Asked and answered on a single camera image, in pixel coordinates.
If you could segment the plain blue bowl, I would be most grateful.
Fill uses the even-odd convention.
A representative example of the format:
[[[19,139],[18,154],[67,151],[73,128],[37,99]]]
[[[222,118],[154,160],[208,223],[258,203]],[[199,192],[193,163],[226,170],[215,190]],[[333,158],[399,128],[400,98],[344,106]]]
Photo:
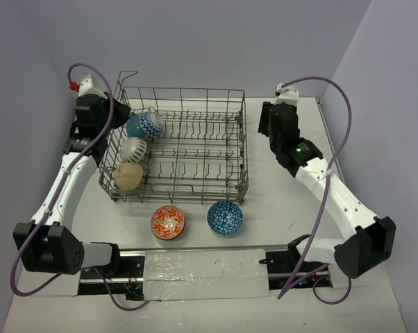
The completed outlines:
[[[126,123],[126,133],[128,137],[144,138],[144,131],[140,126],[140,116],[133,114]]]

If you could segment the red patterned bowl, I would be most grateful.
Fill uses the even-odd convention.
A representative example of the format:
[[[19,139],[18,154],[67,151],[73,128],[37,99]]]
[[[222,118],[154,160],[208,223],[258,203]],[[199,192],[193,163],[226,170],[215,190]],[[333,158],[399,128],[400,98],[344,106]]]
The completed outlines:
[[[164,121],[158,112],[145,112],[139,114],[137,117],[145,137],[156,139],[161,136]]]

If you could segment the yellow bowl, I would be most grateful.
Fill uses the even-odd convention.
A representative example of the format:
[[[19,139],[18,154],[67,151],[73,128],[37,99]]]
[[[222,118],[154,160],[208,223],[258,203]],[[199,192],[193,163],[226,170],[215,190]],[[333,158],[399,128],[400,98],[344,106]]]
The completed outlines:
[[[139,164],[125,162],[115,169],[114,181],[119,189],[132,191],[141,183],[143,173],[143,168]]]

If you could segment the orange floral bowl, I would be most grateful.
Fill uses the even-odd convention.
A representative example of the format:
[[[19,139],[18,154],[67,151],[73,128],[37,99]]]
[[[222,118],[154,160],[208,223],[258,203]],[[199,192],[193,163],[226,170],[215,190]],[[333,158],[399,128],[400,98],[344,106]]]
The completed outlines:
[[[185,215],[183,211],[174,205],[159,207],[151,217],[151,232],[164,241],[170,241],[179,237],[185,229]]]

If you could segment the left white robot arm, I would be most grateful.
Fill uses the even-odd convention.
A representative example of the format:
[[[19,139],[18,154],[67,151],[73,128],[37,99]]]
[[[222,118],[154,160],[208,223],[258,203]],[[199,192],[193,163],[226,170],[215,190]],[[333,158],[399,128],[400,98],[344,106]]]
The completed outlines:
[[[97,267],[112,277],[122,269],[118,246],[83,243],[71,228],[85,187],[108,147],[107,136],[128,121],[130,108],[104,92],[77,97],[74,111],[76,119],[49,194],[28,223],[15,226],[13,239],[27,271],[74,275]]]

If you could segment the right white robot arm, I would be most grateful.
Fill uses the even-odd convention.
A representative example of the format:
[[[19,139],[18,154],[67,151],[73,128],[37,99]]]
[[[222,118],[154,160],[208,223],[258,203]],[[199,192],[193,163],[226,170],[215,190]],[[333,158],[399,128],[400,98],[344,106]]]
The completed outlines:
[[[278,163],[320,201],[342,235],[339,239],[303,235],[290,242],[291,268],[304,271],[312,262],[335,264],[348,278],[356,279],[390,258],[395,223],[388,216],[377,216],[335,174],[327,172],[322,152],[300,135],[295,106],[264,102],[258,132],[268,137]]]

